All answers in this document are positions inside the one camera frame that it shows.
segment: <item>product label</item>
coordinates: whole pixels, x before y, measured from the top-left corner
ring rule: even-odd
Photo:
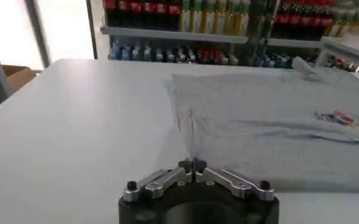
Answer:
[[[332,25],[332,19],[322,19],[321,26],[328,27]]]
[[[240,21],[240,31],[239,36],[245,36],[248,26],[248,16],[242,17]]]
[[[143,11],[143,4],[139,2],[132,2],[130,3],[130,8],[133,12],[141,12]]]
[[[169,5],[168,13],[170,15],[179,15],[180,14],[180,5]]]
[[[116,9],[115,0],[105,0],[105,7],[107,9]]]
[[[331,31],[330,31],[330,37],[334,37],[339,29],[339,24],[333,25]]]
[[[286,24],[288,22],[290,22],[291,17],[289,15],[281,15],[279,17],[279,22],[282,24]]]
[[[318,27],[321,23],[321,19],[319,17],[313,17],[311,20],[311,26]]]
[[[274,18],[274,23],[280,23],[281,22],[281,14],[276,14]]]
[[[193,18],[193,33],[199,33],[200,32],[200,28],[201,28],[201,17],[202,14],[201,13],[194,13],[194,18]]]
[[[167,13],[167,5],[166,4],[156,4],[156,12],[159,14]]]
[[[150,3],[150,2],[145,2],[144,10],[145,10],[145,12],[148,12],[148,13],[154,13],[154,12],[156,12],[156,4]]]
[[[224,31],[224,24],[226,21],[225,15],[218,15],[217,17],[217,28],[216,28],[216,34],[222,34],[222,31]]]
[[[190,12],[183,12],[180,20],[180,31],[190,32]]]
[[[130,9],[129,1],[125,1],[125,0],[119,1],[118,6],[121,11],[128,11]]]
[[[290,18],[290,24],[298,24],[301,21],[301,16],[300,15],[293,15]]]
[[[211,33],[213,31],[213,22],[215,20],[214,13],[208,13],[205,22],[205,33]]]

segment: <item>store shelf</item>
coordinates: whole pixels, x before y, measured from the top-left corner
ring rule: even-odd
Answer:
[[[322,47],[322,43],[320,41],[289,40],[289,39],[277,39],[277,38],[270,38],[268,44],[269,46],[280,46],[280,47],[301,47],[301,48]]]
[[[316,61],[317,66],[326,62],[328,54],[359,65],[359,35],[345,35],[342,38],[323,37],[321,42],[323,48]]]
[[[147,38],[164,38],[172,40],[193,40],[193,41],[208,41],[219,43],[233,43],[244,44],[247,43],[247,37],[214,35],[204,33],[186,33],[186,32],[172,32],[163,30],[144,30],[144,29],[130,29],[122,27],[101,27],[101,32],[107,35],[127,36],[127,37],[147,37]]]

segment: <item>red bottle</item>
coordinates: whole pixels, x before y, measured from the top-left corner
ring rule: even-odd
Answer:
[[[167,1],[157,0],[156,2],[156,26],[157,29],[167,29]]]
[[[292,7],[294,4],[294,0],[286,0],[283,3],[282,13],[278,16],[279,25],[279,38],[289,38],[290,36],[290,19],[292,14]]]
[[[320,0],[318,2],[316,2],[315,0],[311,1],[313,1],[312,19],[310,24],[312,28],[311,40],[317,41],[321,38],[321,36],[319,37],[319,28],[321,27],[321,18],[323,14],[321,2],[323,0]]]
[[[144,26],[148,29],[155,28],[156,23],[156,1],[155,0],[146,0],[144,3],[145,11],[145,22]]]
[[[130,3],[132,25],[136,28],[143,28],[144,24],[144,2],[143,0],[132,0]]]
[[[119,25],[123,27],[129,27],[132,24],[130,17],[130,0],[118,1],[118,20]]]
[[[168,5],[168,29],[179,30],[179,19],[181,13],[180,0],[169,0]]]
[[[106,12],[106,23],[108,26],[118,26],[118,10],[117,0],[105,0],[104,1]]]
[[[290,31],[292,39],[300,39],[302,35],[305,35],[303,32],[301,20],[303,16],[306,16],[306,11],[304,9],[305,0],[297,0],[292,6],[291,18],[290,18]]]

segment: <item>screw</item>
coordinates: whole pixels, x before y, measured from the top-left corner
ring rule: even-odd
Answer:
[[[137,183],[136,183],[136,181],[128,181],[128,183],[126,184],[126,189],[128,189],[129,191],[135,191],[135,190],[137,190]]]

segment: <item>white table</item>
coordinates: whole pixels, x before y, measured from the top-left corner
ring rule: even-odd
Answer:
[[[166,91],[170,73],[243,69],[94,60],[52,64],[0,105],[0,223],[116,223],[126,181],[185,157]],[[280,223],[359,223],[359,194],[278,196]]]

